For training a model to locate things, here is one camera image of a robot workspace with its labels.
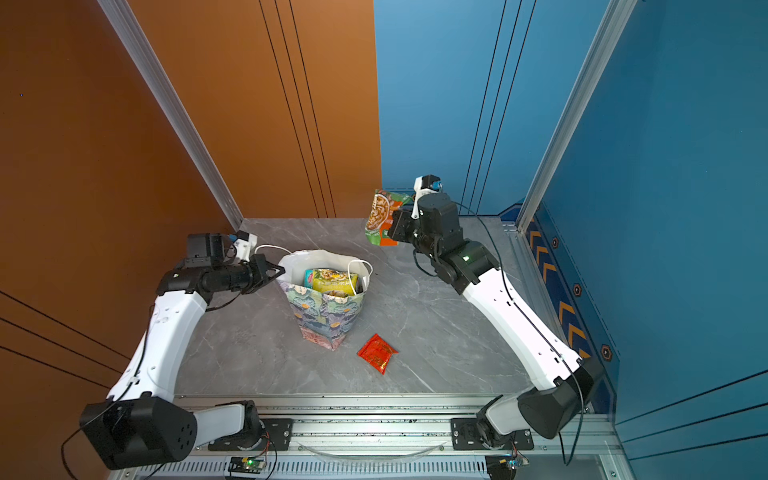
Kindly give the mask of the green orange snack packet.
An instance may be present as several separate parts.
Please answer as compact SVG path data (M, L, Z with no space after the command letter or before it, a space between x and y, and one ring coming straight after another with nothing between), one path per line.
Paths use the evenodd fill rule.
M393 214L405 205L412 204L413 200L412 195L377 189L364 229L367 240L381 247L396 246L398 242L391 239L388 234L393 225Z

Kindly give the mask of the yellow snack packet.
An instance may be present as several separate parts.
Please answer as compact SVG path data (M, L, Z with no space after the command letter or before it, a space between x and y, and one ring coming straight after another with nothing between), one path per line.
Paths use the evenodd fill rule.
M358 275L330 268L314 270L313 289L335 297L349 297L358 294Z

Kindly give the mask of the floral paper gift bag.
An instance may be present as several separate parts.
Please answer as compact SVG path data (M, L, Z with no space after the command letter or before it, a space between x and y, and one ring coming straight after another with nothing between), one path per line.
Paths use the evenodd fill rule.
M296 250L286 248L278 265L285 273L277 283L285 295L297 321L302 337L329 350L336 350L353 327L363 309L365 293L373 277L373 265L357 257L327 250ZM358 294L335 297L303 286L308 269L330 268L358 275Z

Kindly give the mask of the red small snack packet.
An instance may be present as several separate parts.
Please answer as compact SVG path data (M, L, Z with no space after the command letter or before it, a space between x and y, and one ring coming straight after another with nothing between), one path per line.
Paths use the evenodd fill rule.
M374 334L357 352L357 355L370 364L381 375L384 375L392 357L398 353L399 351L386 342L380 335Z

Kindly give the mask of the teal Fox's candy bag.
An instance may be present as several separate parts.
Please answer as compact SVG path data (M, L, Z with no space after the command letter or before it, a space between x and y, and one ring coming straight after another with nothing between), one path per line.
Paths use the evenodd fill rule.
M304 275L303 286L306 288L313 289L313 282L314 282L314 270L308 269Z

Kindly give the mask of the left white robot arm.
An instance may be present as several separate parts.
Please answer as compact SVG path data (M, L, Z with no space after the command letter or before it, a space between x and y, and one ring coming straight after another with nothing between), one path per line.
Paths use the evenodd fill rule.
M261 254L233 264L189 265L167 272L133 358L102 403L87 405L79 428L110 470L165 465L216 440L260 444L265 428L251 401L193 413L176 404L184 353L216 293L253 293L285 272Z

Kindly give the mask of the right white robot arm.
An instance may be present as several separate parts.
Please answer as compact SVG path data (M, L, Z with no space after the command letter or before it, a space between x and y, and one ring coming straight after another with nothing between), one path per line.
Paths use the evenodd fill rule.
M389 234L426 256L435 275L486 317L531 381L528 391L501 395L478 412L476 428L488 447L499 448L522 430L552 440L582 419L605 375L600 361L582 357L548 328L512 287L496 246L465 237L458 205L447 194L417 192L412 205L394 213Z

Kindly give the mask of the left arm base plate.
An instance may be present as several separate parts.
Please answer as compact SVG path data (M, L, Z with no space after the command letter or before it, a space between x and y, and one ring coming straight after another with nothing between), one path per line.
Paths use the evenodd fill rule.
M209 451L261 452L287 451L290 446L294 421L290 418L261 419L256 429L249 429L209 442Z

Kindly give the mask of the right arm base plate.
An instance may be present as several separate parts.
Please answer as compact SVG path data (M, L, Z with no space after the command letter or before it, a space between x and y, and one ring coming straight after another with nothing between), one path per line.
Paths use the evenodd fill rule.
M531 451L534 449L533 437L529 430L499 434L487 422L477 418L452 418L450 427L452 447L457 451Z

